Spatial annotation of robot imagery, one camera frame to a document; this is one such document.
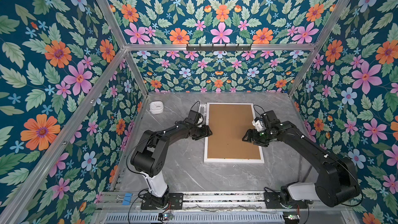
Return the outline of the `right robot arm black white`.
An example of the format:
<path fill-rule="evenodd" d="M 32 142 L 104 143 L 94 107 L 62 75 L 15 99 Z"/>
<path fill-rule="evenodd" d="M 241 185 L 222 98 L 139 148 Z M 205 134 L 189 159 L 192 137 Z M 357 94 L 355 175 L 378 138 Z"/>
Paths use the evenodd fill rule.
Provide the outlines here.
<path fill-rule="evenodd" d="M 281 187 L 279 198 L 285 206 L 296 201 L 320 201 L 335 207 L 361 194 L 353 161 L 323 150 L 289 121 L 268 124 L 262 131 L 249 129 L 242 141 L 262 147 L 275 141 L 283 142 L 317 171 L 315 183 L 291 183 Z"/>

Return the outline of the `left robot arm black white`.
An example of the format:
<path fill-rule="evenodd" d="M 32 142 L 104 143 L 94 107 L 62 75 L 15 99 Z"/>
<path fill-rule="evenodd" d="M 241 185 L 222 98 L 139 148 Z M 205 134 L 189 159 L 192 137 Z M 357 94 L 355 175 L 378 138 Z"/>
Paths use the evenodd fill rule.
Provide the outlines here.
<path fill-rule="evenodd" d="M 165 205 L 169 200 L 170 190 L 162 172 L 169 146 L 179 140 L 191 138 L 197 141 L 211 135 L 209 126 L 184 121 L 177 121 L 174 126 L 163 131 L 147 130 L 143 133 L 131 155 L 130 165 L 137 173 L 143 175 L 150 196 L 154 200 L 161 205 Z"/>

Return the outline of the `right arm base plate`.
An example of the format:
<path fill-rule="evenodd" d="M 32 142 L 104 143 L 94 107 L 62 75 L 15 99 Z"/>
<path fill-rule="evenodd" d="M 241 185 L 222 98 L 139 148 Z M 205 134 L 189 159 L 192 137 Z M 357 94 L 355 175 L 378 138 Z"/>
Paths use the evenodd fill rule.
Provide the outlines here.
<path fill-rule="evenodd" d="M 288 196 L 285 193 L 275 193 L 275 192 L 265 192 L 264 194 L 264 202 L 266 205 L 266 208 L 268 209 L 277 209 L 277 208 L 283 208 L 283 209 L 294 209 L 294 208 L 300 208 L 300 209 L 308 209 L 308 205 L 305 201 L 303 200 L 293 200 L 290 196 Z"/>

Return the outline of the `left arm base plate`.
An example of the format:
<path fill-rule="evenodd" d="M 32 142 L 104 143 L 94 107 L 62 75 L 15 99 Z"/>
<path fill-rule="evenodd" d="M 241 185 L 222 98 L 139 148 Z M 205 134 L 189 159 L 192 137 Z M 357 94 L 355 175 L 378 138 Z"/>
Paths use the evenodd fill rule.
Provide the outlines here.
<path fill-rule="evenodd" d="M 162 198 L 157 198 L 150 193 L 143 196 L 141 210 L 180 210 L 183 205 L 183 193 L 167 193 Z"/>

